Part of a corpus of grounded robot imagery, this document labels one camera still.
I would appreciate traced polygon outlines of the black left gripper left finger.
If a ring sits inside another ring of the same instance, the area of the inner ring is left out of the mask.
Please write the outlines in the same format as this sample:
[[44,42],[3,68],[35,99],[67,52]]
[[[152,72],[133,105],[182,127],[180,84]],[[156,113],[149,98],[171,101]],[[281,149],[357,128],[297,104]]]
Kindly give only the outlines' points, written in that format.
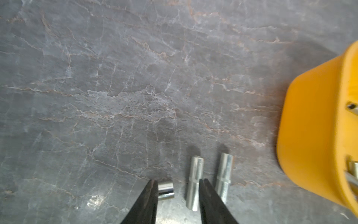
[[155,224],[158,206],[158,181],[149,180],[121,224]]

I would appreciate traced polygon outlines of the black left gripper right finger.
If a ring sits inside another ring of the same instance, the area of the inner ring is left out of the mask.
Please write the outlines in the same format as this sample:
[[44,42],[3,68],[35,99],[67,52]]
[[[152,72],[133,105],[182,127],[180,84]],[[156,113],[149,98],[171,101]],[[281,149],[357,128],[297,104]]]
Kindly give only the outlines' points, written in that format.
[[199,202],[203,224],[239,224],[208,179],[200,179]]

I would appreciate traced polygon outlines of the short silver socket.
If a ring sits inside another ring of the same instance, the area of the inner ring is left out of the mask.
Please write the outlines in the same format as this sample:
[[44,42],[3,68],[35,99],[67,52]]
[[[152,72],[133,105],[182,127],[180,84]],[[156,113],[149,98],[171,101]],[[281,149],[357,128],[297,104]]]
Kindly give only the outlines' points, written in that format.
[[158,200],[168,200],[174,198],[174,184],[172,180],[158,183]]

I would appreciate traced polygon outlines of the vertical long silver socket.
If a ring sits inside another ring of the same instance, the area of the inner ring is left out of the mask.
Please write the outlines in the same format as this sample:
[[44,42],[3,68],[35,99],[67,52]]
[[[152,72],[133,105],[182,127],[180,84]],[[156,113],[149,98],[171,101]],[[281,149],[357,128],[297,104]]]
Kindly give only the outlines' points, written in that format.
[[199,209],[199,182],[203,177],[204,159],[200,156],[191,158],[188,186],[186,192],[186,206],[189,210]]

